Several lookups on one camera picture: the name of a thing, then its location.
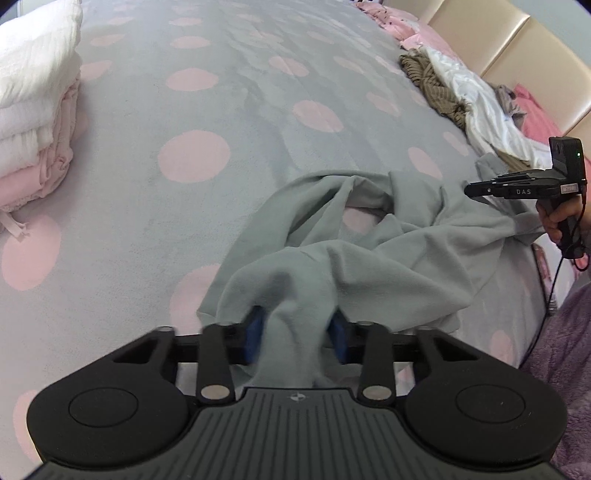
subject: folded white towel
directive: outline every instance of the folded white towel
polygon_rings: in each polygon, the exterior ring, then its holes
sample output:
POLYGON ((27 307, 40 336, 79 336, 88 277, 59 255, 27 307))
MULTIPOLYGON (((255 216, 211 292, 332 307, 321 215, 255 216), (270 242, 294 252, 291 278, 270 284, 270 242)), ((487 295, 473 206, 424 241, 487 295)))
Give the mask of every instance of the folded white towel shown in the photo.
POLYGON ((60 80, 56 91, 59 96, 46 96, 0 109, 0 131, 24 132, 0 140, 0 179, 37 165, 39 151, 51 145, 61 99, 80 73, 80 63, 80 56, 75 53, 60 80))
POLYGON ((8 139, 18 134, 29 134, 31 130, 45 128, 46 131, 53 131, 53 122, 56 118, 57 109, 68 87, 74 83, 80 73, 82 59, 73 52, 67 63, 62 65, 57 81, 47 86, 47 90, 34 98, 15 103, 6 108, 0 108, 0 144, 2 139, 8 139))
MULTIPOLYGON (((80 1, 57 0, 0 25, 0 108, 54 96, 81 24, 80 1)), ((56 110, 64 93, 59 90, 56 110)))

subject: human hand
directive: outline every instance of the human hand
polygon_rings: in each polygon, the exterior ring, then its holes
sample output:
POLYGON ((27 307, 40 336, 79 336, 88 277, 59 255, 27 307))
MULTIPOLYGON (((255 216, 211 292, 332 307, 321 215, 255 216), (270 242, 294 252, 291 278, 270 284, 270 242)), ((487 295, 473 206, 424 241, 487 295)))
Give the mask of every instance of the human hand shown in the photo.
MULTIPOLYGON (((544 230, 548 233, 550 240, 555 244, 559 244, 562 239, 562 232, 558 229, 558 223, 566 220, 570 216, 574 216, 578 219, 583 211, 583 199, 581 198, 581 195, 577 195, 567 202, 561 203, 560 206, 550 214, 546 212, 545 208, 542 207, 539 201, 536 203, 535 207, 540 214, 540 220, 542 221, 544 230)), ((591 209, 585 209, 579 227, 582 236, 585 236, 591 229, 591 209)))

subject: ribbed black surface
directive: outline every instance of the ribbed black surface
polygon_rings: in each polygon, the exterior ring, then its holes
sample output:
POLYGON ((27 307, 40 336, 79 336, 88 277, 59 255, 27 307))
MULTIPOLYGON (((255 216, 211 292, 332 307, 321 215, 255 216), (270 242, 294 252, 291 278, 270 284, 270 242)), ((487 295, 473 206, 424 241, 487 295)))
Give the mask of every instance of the ribbed black surface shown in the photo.
POLYGON ((513 473, 471 472, 448 465, 415 445, 393 412, 362 407, 346 390, 252 389, 232 406, 203 411, 181 442, 143 465, 118 472, 76 472, 48 464, 30 478, 558 480, 563 477, 548 465, 513 473))

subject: stack of towels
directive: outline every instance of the stack of towels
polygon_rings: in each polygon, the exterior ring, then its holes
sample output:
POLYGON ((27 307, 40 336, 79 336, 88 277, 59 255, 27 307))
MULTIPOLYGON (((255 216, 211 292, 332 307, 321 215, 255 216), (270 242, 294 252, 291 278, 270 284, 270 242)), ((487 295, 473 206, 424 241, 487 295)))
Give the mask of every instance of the stack of towels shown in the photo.
POLYGON ((57 0, 0 25, 0 230, 10 212, 53 192, 72 160, 82 7, 57 0))

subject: gray bedspread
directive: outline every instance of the gray bedspread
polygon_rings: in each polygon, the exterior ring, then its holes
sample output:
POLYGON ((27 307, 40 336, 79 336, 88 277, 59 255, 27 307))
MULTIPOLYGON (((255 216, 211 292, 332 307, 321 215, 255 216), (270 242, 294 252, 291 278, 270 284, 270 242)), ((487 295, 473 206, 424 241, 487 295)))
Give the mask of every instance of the gray bedspread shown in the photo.
POLYGON ((419 173, 313 174, 274 194, 222 263, 199 309, 204 323, 267 313, 248 385, 311 388, 335 310, 400 332, 438 320, 456 330, 496 270, 505 238, 533 242, 534 213, 510 217, 469 199, 456 184, 419 173), (383 218, 356 241, 339 239, 345 207, 383 218))
MULTIPOLYGON (((252 214, 319 170, 475 181, 477 155, 349 1, 83 0, 74 160, 0 234, 0 476, 38 463, 35 392, 197 311, 252 214)), ((347 208, 341 229, 375 224, 347 208)), ((456 335, 517 364, 543 315, 529 249, 509 239, 456 335)), ((355 374, 328 365, 332 381, 355 374)), ((412 383, 409 369, 398 379, 412 383)), ((189 389, 194 370, 179 384, 189 389)))

